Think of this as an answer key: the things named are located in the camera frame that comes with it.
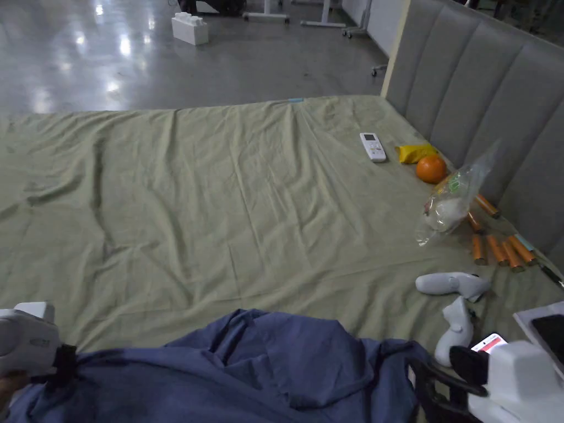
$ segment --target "remote control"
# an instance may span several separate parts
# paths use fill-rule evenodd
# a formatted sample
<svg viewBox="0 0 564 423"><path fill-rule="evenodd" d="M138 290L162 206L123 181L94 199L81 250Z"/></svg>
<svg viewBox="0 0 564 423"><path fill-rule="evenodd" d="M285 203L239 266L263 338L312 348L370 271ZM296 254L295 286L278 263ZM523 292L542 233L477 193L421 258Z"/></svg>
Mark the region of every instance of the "remote control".
<svg viewBox="0 0 564 423"><path fill-rule="evenodd" d="M362 132L360 133L360 140L372 162L381 163L386 160L386 152L375 133Z"/></svg>

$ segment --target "green bed sheet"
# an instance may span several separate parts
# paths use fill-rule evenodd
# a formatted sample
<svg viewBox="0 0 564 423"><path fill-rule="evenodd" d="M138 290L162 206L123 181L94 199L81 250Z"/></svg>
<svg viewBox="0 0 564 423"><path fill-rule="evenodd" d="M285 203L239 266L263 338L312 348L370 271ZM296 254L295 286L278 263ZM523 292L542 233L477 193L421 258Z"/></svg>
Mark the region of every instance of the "green bed sheet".
<svg viewBox="0 0 564 423"><path fill-rule="evenodd" d="M81 351L162 345L238 308L433 351L456 296L415 278L465 271L493 280L468 303L476 337L523 338L512 313L562 292L538 268L474 266L465 224L417 245L431 187L394 147L422 142L377 96L1 117L0 306L51 301Z"/></svg>

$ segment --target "smartphone screen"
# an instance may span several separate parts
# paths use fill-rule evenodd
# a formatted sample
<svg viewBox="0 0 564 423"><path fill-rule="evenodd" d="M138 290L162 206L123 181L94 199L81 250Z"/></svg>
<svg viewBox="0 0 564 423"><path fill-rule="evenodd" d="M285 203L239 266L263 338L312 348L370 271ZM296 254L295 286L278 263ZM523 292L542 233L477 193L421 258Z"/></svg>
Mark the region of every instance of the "smartphone screen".
<svg viewBox="0 0 564 423"><path fill-rule="evenodd" d="M474 345L472 351L484 351L485 353L491 354L492 350L506 343L505 339L500 335L493 333Z"/></svg>
<svg viewBox="0 0 564 423"><path fill-rule="evenodd" d="M562 333L564 315L553 314L552 316L532 319L531 325L556 359L564 364L564 334Z"/></svg>

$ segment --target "white toy brick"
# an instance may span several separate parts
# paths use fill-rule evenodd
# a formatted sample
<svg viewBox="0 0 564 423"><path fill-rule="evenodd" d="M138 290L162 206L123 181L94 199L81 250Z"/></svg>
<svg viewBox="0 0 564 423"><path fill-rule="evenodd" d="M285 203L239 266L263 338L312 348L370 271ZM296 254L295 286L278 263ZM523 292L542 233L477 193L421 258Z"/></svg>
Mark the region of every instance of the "white toy brick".
<svg viewBox="0 0 564 423"><path fill-rule="evenodd" d="M172 18L174 38L195 46L208 42L208 24L198 16L186 12L177 13Z"/></svg>

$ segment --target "shiny gray floor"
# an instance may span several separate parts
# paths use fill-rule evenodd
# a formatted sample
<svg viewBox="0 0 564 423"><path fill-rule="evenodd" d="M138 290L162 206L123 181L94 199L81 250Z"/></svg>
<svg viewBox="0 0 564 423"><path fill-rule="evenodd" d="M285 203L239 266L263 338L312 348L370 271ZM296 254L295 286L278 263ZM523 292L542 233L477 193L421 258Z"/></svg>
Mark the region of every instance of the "shiny gray floor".
<svg viewBox="0 0 564 423"><path fill-rule="evenodd" d="M386 63L370 39L291 24L205 17L210 42L174 39L176 0L0 1L0 112L185 108L293 97L378 94ZM256 9L252 4L249 9ZM332 19L341 21L339 13Z"/></svg>

